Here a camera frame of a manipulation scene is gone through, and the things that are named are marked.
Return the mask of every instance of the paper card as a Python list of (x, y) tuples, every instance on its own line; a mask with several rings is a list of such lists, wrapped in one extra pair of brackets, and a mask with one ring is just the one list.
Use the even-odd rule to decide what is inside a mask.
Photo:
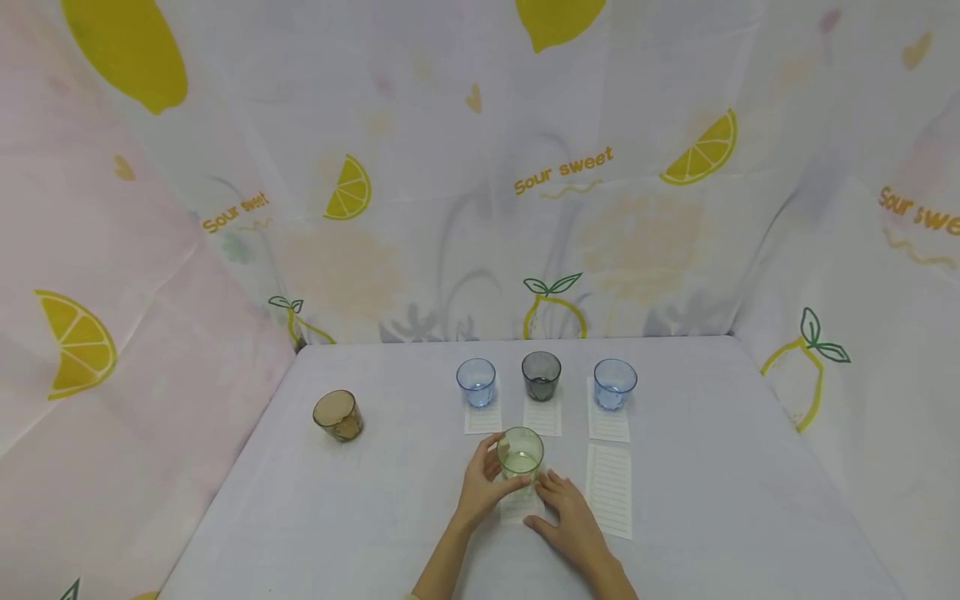
[(591, 440), (630, 443), (626, 407), (618, 411), (605, 411), (600, 408), (593, 399), (593, 377), (587, 378), (587, 407)]
[(627, 540), (634, 538), (634, 489), (629, 450), (589, 445), (587, 504), (600, 529)]
[(493, 401), (483, 408), (473, 408), (464, 401), (464, 434), (497, 433), (503, 431), (503, 420), (500, 418), (500, 390), (499, 382), (494, 383), (497, 389), (493, 393)]
[(561, 436), (562, 424), (563, 418), (561, 416), (559, 396), (553, 396), (546, 402), (531, 400), (529, 396), (524, 397), (524, 427), (533, 429), (541, 436), (559, 438)]
[(517, 490), (500, 500), (500, 523), (516, 525), (528, 515), (544, 516), (543, 500), (534, 492), (532, 485)]

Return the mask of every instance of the left hand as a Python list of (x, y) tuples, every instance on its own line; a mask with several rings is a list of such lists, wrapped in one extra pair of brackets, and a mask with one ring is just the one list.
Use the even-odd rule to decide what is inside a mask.
[(495, 445), (501, 437), (502, 433), (494, 433), (481, 442), (464, 473), (464, 486), (453, 520), (463, 523), (470, 531), (476, 529), (504, 496), (530, 483), (526, 475), (494, 481), (500, 474)]

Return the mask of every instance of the blue cup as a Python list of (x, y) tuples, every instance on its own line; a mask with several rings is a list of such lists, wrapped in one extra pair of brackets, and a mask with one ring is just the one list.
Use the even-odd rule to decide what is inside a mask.
[(607, 358), (593, 369), (593, 399), (604, 410), (619, 410), (634, 387), (636, 371), (622, 360)]
[(457, 370), (457, 383), (464, 400), (474, 408), (483, 408), (493, 402), (493, 381), (496, 369), (489, 360), (471, 358)]

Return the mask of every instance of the lemon illustration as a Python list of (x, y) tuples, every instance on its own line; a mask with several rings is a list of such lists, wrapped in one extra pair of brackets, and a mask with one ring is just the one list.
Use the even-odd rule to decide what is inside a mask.
[(60, 368), (47, 399), (58, 400), (103, 383), (117, 361), (113, 339), (104, 324), (67, 296), (35, 292), (60, 345)]
[(776, 368), (776, 365), (781, 364), (782, 361), (790, 355), (790, 352), (795, 349), (798, 349), (801, 355), (806, 357), (816, 368), (816, 380), (813, 384), (813, 394), (809, 401), (802, 401), (798, 404), (791, 402), (788, 398), (779, 398), (781, 402), (785, 402), (784, 408), (786, 408), (787, 414), (790, 416), (793, 424), (797, 426), (797, 431), (801, 432), (804, 431), (817, 416), (817, 412), (820, 410), (820, 393), (824, 386), (824, 364), (811, 350), (817, 350), (821, 356), (835, 363), (850, 362), (850, 356), (842, 346), (830, 342), (821, 342), (820, 334), (820, 319), (812, 309), (805, 308), (800, 320), (800, 337), (778, 348), (777, 351), (771, 354), (770, 358), (763, 363), (763, 367), (760, 368), (760, 374), (766, 375), (771, 367)]
[(570, 286), (572, 286), (581, 275), (583, 275), (583, 273), (561, 277), (560, 279), (557, 279), (556, 283), (550, 287), (547, 287), (545, 283), (535, 277), (528, 277), (523, 280), (523, 285), (527, 286), (527, 289), (534, 293), (534, 303), (530, 305), (530, 309), (527, 311), (526, 317), (523, 318), (524, 340), (531, 339), (530, 332), (531, 329), (533, 329), (534, 314), (537, 312), (537, 308), (540, 307), (542, 302), (558, 304), (559, 306), (563, 306), (572, 312), (573, 316), (577, 318), (577, 322), (580, 324), (580, 337), (587, 337), (587, 320), (584, 318), (584, 314), (580, 312), (580, 309), (577, 308), (575, 304), (566, 300), (560, 298), (549, 298), (551, 294), (560, 294), (570, 289)]
[(296, 325), (298, 324), (303, 325), (310, 331), (320, 335), (330, 344), (336, 344), (336, 342), (328, 333), (319, 330), (317, 327), (309, 324), (297, 316), (300, 313), (300, 310), (303, 308), (303, 300), (294, 300), (290, 302), (283, 296), (273, 296), (267, 300), (267, 302), (273, 306), (279, 306), (280, 308), (285, 308), (287, 310), (287, 332), (290, 333), (290, 339), (294, 341), (294, 347), (297, 349), (297, 351), (300, 351), (301, 348), (306, 346), (306, 341), (303, 339), (303, 336), (299, 335), (297, 332)]
[(559, 46), (587, 30), (606, 0), (516, 0), (520, 22), (534, 52)]
[(360, 161), (347, 155), (344, 167), (340, 171), (337, 189), (330, 196), (326, 206), (327, 219), (346, 221), (367, 210), (370, 204), (370, 178)]
[(736, 113), (730, 108), (660, 178), (671, 185), (689, 185), (718, 170), (733, 154), (736, 132)]
[(97, 72), (153, 114), (186, 98), (186, 67), (155, 0), (62, 0), (67, 25)]

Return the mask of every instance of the cup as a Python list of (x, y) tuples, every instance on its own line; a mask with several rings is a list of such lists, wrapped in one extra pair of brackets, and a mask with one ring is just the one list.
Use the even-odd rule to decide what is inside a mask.
[(531, 352), (520, 365), (527, 395), (538, 402), (553, 397), (560, 382), (560, 359), (550, 352)]
[(457, 383), (464, 400), (474, 408), (483, 408), (493, 401), (496, 369), (489, 360), (471, 358), (457, 369)]
[(337, 442), (349, 442), (363, 431), (356, 398), (347, 390), (330, 392), (313, 407), (313, 421)]
[(593, 369), (593, 399), (604, 410), (619, 410), (634, 387), (636, 371), (622, 360), (607, 358)]
[(496, 458), (504, 477), (528, 475), (533, 482), (543, 463), (543, 440), (533, 429), (511, 427), (496, 443)]

